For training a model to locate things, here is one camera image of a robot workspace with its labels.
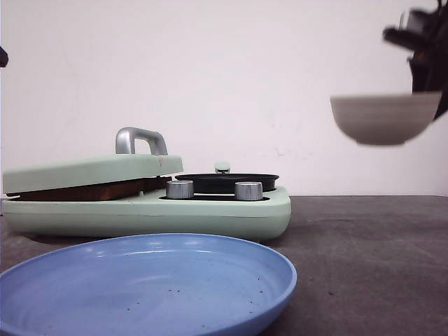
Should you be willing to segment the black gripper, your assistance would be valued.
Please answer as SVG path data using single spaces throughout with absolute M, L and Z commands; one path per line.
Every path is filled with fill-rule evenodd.
M 433 63 L 447 59 L 447 1 L 437 1 L 433 10 L 411 8 L 400 16 L 398 26 L 382 32 L 385 42 L 412 52 L 408 59 L 413 92 L 441 91 L 434 121 L 447 112 L 447 64 L 432 78 Z

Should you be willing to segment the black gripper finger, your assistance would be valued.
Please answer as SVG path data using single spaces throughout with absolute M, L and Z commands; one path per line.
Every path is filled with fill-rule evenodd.
M 0 47 L 0 67 L 6 67 L 8 64 L 8 53 Z

